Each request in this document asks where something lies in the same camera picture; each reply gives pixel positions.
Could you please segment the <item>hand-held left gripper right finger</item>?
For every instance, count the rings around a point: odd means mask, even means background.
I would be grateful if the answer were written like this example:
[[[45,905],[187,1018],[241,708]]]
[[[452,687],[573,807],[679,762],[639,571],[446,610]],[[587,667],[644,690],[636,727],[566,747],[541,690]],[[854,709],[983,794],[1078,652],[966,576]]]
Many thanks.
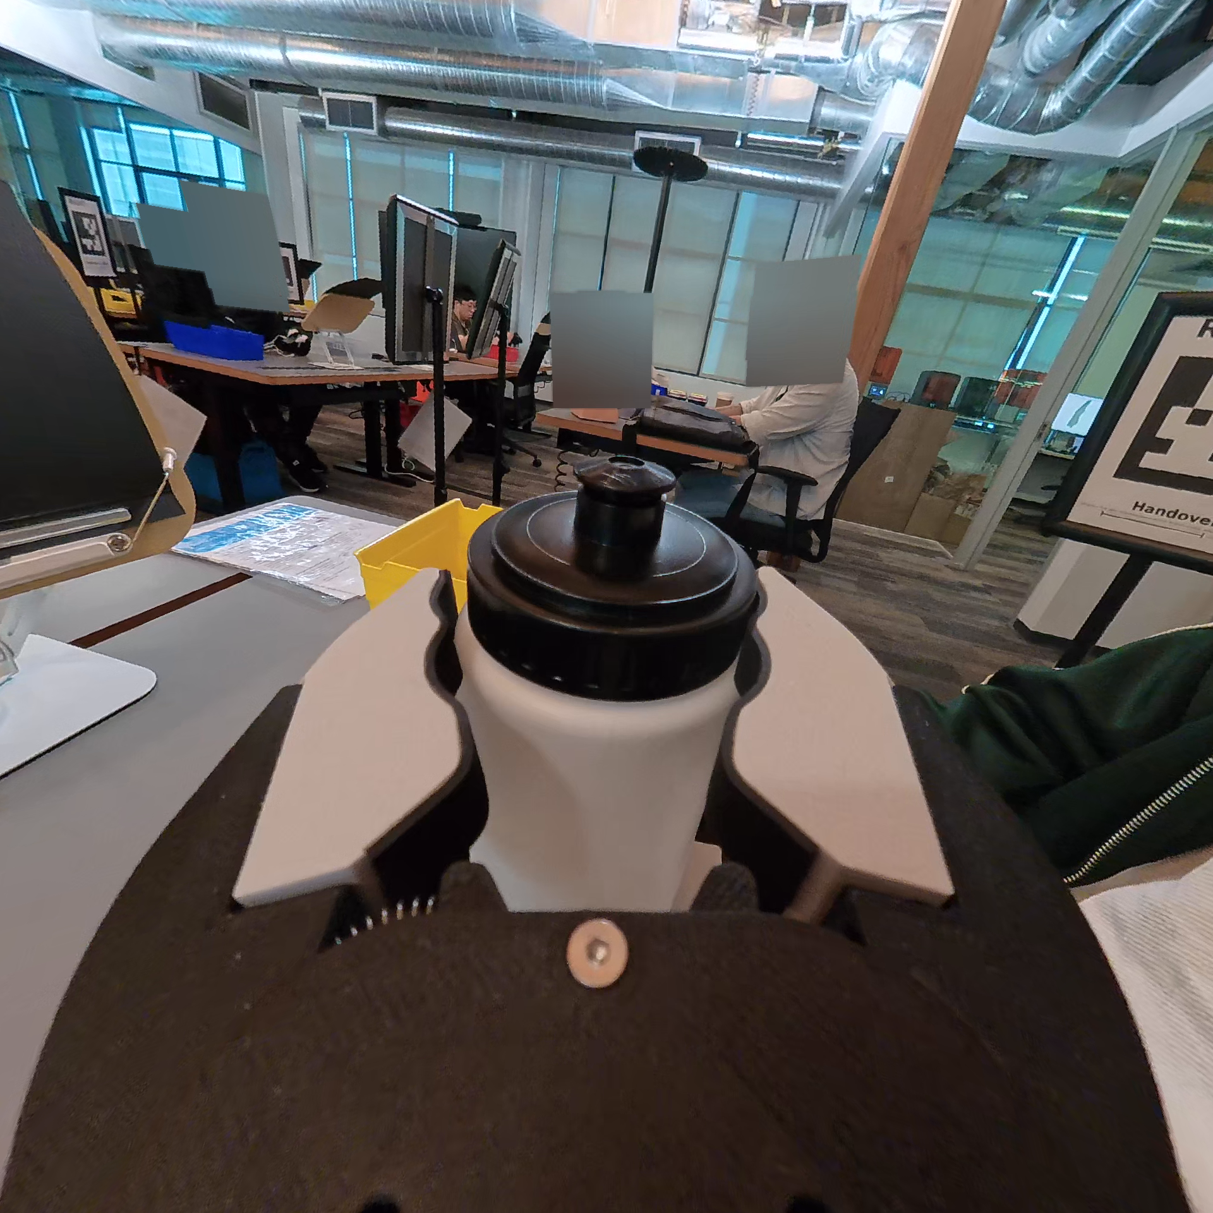
[[[759,680],[720,755],[811,853],[784,916],[822,923],[848,889],[946,905],[955,888],[886,671],[780,572],[759,569],[758,583]]]

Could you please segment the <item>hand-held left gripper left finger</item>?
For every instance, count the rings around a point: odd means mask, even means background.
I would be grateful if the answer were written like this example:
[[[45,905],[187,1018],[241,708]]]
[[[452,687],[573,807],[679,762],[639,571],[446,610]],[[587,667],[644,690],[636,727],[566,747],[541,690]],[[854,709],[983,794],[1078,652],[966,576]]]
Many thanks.
[[[372,912],[436,901],[468,860],[488,793],[456,701],[452,576],[424,571],[344,631],[305,676],[235,902],[351,888]]]

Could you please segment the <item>yellow plastic bin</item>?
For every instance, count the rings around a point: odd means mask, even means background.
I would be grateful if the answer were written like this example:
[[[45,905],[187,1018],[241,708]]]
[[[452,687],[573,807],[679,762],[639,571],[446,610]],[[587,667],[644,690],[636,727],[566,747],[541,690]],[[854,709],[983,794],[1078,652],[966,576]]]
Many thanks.
[[[418,572],[436,569],[452,576],[456,606],[463,613],[468,544],[481,525],[500,514],[492,505],[468,508],[449,501],[361,549],[357,560],[369,607],[383,604]]]

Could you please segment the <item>laminated paper sheet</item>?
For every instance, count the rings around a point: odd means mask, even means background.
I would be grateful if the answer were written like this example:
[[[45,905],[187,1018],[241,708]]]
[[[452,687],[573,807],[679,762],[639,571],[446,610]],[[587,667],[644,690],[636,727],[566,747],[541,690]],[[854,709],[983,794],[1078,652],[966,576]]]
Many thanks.
[[[365,597],[357,553],[397,528],[280,502],[196,525],[173,553],[350,602]]]

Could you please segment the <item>brown cardboard box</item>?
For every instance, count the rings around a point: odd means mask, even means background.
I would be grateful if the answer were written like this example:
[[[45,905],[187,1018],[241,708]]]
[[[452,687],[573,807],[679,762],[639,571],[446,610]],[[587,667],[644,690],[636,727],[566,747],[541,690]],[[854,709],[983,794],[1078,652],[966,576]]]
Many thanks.
[[[896,420],[851,480],[837,518],[841,522],[904,533],[925,481],[949,442],[956,414],[907,403],[878,409]]]

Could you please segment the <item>black office chair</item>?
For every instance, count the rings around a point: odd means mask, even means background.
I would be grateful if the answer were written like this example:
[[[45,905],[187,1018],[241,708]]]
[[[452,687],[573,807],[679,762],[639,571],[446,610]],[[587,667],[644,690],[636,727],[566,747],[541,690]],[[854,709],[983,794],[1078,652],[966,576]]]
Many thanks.
[[[843,495],[851,480],[889,435],[899,416],[899,409],[869,399],[860,400],[850,460],[821,519],[802,521],[798,515],[802,494],[816,486],[814,479],[774,466],[758,466],[720,521],[723,530],[738,542],[752,560],[756,560],[758,553],[763,550],[777,553],[784,560],[797,558],[812,565],[822,564],[829,554],[832,526]],[[760,476],[774,479],[784,487],[784,511],[779,518],[770,512],[766,512],[763,521],[746,518],[751,491]]]

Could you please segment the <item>black bag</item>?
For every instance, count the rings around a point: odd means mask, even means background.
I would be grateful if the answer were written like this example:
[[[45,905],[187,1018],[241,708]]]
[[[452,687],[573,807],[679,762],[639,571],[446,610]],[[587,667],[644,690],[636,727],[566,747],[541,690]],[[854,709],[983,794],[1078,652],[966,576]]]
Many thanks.
[[[649,407],[636,420],[640,434],[663,437],[696,448],[741,453],[755,446],[737,420],[717,409],[691,402],[651,398]]]

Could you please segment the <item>white garment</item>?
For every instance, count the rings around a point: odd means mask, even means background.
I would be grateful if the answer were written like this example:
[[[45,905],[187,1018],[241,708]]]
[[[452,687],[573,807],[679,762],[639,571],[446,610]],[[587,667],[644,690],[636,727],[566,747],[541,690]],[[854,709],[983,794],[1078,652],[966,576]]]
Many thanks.
[[[1212,849],[1075,894],[1154,1075],[1187,1201],[1212,1210]]]

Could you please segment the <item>framed marker sign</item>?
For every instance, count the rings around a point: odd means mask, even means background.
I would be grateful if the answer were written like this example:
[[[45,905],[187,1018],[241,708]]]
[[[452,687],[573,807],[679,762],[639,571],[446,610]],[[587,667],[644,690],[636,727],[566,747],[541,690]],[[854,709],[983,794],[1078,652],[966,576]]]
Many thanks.
[[[74,265],[85,282],[112,282],[118,276],[113,248],[98,196],[59,188]]]
[[[1212,296],[1163,293],[1041,535],[1125,557],[1057,669],[1082,666],[1154,565],[1212,574]]]

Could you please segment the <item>cardboard sheet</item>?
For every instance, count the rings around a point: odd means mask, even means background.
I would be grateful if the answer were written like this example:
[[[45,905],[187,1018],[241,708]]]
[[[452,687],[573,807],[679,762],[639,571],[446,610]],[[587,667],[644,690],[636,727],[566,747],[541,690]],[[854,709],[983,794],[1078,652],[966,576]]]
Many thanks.
[[[351,335],[372,315],[380,280],[358,279],[329,290],[308,312],[301,332],[309,339],[308,363],[326,370],[362,370]]]

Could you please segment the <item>black monitor with white stand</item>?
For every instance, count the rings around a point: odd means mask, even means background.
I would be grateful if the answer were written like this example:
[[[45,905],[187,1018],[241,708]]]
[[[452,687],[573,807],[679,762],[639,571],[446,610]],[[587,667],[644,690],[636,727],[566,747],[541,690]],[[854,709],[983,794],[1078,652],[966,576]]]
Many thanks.
[[[80,276],[2,187],[2,775],[143,701],[147,669],[35,634],[48,592],[169,553],[203,417],[137,377]]]

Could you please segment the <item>black office monitor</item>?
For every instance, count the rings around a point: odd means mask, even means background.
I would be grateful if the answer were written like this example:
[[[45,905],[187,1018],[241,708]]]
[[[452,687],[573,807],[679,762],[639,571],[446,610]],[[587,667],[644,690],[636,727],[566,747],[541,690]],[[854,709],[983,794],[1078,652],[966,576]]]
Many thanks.
[[[470,322],[464,354],[475,361],[491,356],[493,343],[507,329],[507,310],[521,256],[517,247],[503,238],[493,245],[477,293],[477,310]]]
[[[459,224],[443,210],[393,195],[383,210],[382,283],[386,354],[419,365],[432,385],[429,435],[435,507],[447,504],[446,365],[449,304],[454,289]]]

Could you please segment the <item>black pole stand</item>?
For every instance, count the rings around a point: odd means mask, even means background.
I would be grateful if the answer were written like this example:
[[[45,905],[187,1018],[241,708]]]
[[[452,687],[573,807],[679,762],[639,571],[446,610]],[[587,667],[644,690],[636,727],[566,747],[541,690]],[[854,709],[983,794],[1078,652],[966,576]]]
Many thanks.
[[[637,132],[639,142],[632,153],[633,168],[660,182],[660,202],[650,240],[643,286],[643,293],[651,294],[657,279],[672,188],[675,184],[686,185],[705,180],[709,164],[700,154],[702,140],[698,138],[649,140],[640,136],[642,133]]]

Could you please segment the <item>wooden post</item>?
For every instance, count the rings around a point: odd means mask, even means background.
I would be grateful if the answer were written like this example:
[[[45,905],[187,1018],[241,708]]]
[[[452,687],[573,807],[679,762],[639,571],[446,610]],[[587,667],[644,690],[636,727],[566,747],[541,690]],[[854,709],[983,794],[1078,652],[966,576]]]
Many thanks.
[[[932,203],[987,64],[1004,2],[959,2],[939,34],[914,122],[857,283],[848,361],[865,389],[897,314]]]

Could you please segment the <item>silver air duct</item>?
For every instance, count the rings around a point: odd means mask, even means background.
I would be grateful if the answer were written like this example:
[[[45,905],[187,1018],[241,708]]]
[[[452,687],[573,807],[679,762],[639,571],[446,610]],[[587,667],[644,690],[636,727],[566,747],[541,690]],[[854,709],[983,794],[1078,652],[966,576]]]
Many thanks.
[[[860,50],[847,3],[83,3],[122,68],[180,69],[366,103],[354,133],[633,171],[644,145],[706,159],[707,178],[830,195],[874,108],[816,78]]]
[[[988,57],[967,117],[1002,132],[1045,135],[1079,122],[1174,36],[1195,30],[1203,3],[1023,3],[1008,59]],[[841,59],[805,65],[811,82],[861,104],[892,86],[924,87],[943,19],[914,13],[881,23]]]

